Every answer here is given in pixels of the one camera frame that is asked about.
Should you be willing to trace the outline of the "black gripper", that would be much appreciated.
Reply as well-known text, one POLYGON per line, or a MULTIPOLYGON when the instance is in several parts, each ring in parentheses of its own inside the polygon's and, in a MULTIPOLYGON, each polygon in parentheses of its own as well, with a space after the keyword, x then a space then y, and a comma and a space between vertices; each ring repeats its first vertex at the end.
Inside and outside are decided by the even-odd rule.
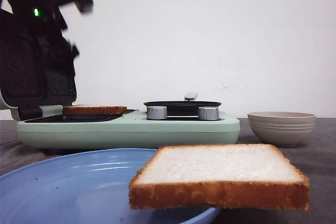
POLYGON ((59 41, 59 61, 73 61, 79 51, 63 36, 67 24, 59 7, 74 3, 80 13, 93 11, 93 0, 7 0, 12 13, 1 10, 1 39, 22 34, 59 41))

